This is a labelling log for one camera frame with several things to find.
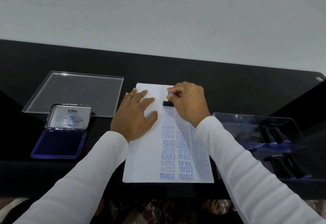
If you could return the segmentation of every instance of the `long sleeve shirt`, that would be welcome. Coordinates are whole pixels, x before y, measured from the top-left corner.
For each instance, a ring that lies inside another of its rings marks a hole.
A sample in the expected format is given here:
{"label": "long sleeve shirt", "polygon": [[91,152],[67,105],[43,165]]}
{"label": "long sleeve shirt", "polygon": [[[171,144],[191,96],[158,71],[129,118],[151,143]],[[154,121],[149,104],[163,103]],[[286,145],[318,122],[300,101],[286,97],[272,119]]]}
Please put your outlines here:
{"label": "long sleeve shirt", "polygon": [[[215,117],[206,117],[196,136],[214,159],[245,224],[326,224],[287,185],[245,150]],[[114,170],[128,156],[128,143],[108,131],[66,176],[15,224],[89,223]]]}

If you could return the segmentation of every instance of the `person's left hand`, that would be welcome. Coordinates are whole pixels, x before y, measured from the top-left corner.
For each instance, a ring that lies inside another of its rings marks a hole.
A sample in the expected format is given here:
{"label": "person's left hand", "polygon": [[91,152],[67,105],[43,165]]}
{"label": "person's left hand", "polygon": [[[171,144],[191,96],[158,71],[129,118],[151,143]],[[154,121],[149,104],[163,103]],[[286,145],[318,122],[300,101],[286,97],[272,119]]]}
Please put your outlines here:
{"label": "person's left hand", "polygon": [[153,111],[147,119],[144,116],[146,108],[155,100],[146,98],[140,102],[147,92],[137,93],[134,88],[131,93],[126,93],[111,122],[110,130],[123,135],[128,143],[145,135],[157,120],[157,111]]}

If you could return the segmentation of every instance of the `ink pad case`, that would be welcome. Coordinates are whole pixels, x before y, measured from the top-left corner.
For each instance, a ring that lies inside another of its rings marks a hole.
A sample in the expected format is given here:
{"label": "ink pad case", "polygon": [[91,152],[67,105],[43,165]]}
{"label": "ink pad case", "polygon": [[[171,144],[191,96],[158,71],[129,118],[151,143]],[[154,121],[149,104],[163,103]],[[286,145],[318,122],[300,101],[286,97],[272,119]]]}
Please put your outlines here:
{"label": "ink pad case", "polygon": [[76,159],[87,135],[92,107],[55,104],[51,107],[45,130],[31,152],[36,159]]}

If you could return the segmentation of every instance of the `patterned carpet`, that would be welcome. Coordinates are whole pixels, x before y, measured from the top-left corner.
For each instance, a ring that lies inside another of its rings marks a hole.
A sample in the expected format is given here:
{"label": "patterned carpet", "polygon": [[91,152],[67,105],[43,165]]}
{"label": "patterned carpet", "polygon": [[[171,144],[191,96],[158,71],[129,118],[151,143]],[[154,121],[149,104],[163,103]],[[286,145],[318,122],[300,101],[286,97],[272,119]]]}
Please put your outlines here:
{"label": "patterned carpet", "polygon": [[[0,198],[0,223],[13,207],[26,199]],[[326,200],[307,200],[320,216],[326,218]],[[111,201],[102,200],[91,223],[117,224],[194,224],[205,200],[148,200],[148,201]],[[216,214],[236,211],[230,200],[216,200]]]}

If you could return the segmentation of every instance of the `hand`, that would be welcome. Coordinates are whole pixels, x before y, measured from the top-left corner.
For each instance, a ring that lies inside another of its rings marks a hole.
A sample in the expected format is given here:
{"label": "hand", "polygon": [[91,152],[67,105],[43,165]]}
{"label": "hand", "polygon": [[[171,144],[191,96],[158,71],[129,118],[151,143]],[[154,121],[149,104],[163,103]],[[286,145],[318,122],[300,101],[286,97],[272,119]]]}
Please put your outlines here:
{"label": "hand", "polygon": [[166,98],[174,104],[181,118],[195,128],[204,118],[211,115],[201,86],[184,81],[168,88],[168,92],[177,94],[169,94]]}
{"label": "hand", "polygon": [[111,122],[110,130],[123,135],[128,143],[145,135],[157,120],[157,111],[153,111],[147,119],[144,117],[144,111],[155,100],[146,98],[140,102],[147,92],[137,93],[134,88],[131,93],[126,93]]}

